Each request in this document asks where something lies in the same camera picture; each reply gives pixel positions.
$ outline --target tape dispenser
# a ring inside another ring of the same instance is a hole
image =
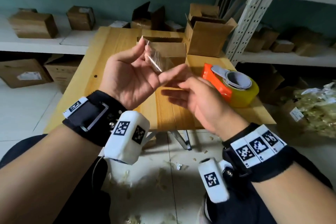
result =
[[[202,77],[211,82],[232,107],[249,106],[259,93],[259,87],[254,80],[235,70],[205,63]]]

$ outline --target white device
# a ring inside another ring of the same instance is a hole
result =
[[[105,157],[129,165],[137,162],[149,127],[149,120],[137,111],[123,112],[105,145]]]
[[[230,198],[223,179],[223,172],[227,167],[233,168],[231,163],[225,160],[217,162],[213,157],[200,161],[198,165],[204,187],[213,203],[225,202]]]

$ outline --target table top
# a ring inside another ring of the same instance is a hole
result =
[[[184,38],[184,33],[178,32],[100,27],[95,37],[91,40],[81,64],[59,101],[44,132],[49,133],[61,124],[64,119],[62,113],[79,98],[87,96],[98,89],[105,63],[111,55],[132,48],[137,43],[137,37],[142,35]],[[186,63],[198,75],[200,75],[204,63],[234,69],[226,57],[212,58],[187,55]],[[167,97],[161,95],[161,89],[162,87],[156,90],[153,95],[135,109],[150,121],[151,130],[169,131],[203,128],[188,110],[169,103]],[[249,107],[237,108],[236,111],[249,122],[275,124],[275,121],[258,98]]]

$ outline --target floor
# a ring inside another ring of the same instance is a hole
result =
[[[54,83],[11,89],[0,81],[0,158],[18,141],[43,133],[62,94]],[[193,150],[183,150],[170,133],[132,166],[109,162],[103,189],[111,195],[112,223],[140,218],[146,224],[194,224],[205,189],[197,166],[221,159],[221,141],[205,130],[188,131]],[[298,148],[336,187],[336,147]],[[182,164],[178,170],[176,164]]]

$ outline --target cable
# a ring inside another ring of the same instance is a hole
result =
[[[95,170],[96,170],[96,167],[97,167],[99,161],[101,161],[101,159],[104,158],[104,157],[105,157],[105,155],[101,156],[100,159],[98,159],[97,163],[95,164],[95,166],[94,166],[94,168],[93,168],[93,171],[92,171],[92,179],[91,179],[92,190],[93,190],[93,175],[94,175],[94,173],[95,173]]]

